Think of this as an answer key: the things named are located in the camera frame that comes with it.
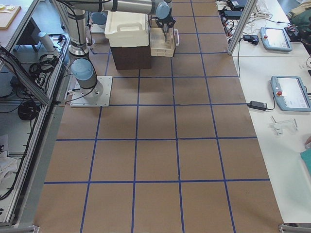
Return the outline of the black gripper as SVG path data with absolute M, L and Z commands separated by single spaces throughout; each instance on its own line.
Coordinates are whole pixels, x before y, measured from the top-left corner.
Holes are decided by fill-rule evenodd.
M 162 32 L 165 34 L 168 33 L 169 28 L 172 28 L 175 24 L 175 18 L 172 16 L 167 16 L 164 19 L 158 17 L 155 18 L 155 22 L 159 28 L 162 29 Z

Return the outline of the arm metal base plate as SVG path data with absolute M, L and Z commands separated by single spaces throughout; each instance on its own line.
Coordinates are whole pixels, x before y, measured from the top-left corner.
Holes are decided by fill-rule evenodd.
M 86 95 L 90 90 L 86 91 L 80 89 L 78 82 L 75 82 L 75 89 L 73 92 L 73 100 L 69 103 L 71 107 L 108 107 L 110 102 L 112 76 L 98 76 L 97 85 L 92 92 Z
M 104 33 L 105 32 L 105 26 L 106 24 L 103 24 L 103 25 L 99 25 L 99 24 L 95 24 L 95 23 L 92 23 L 91 24 L 91 33 Z

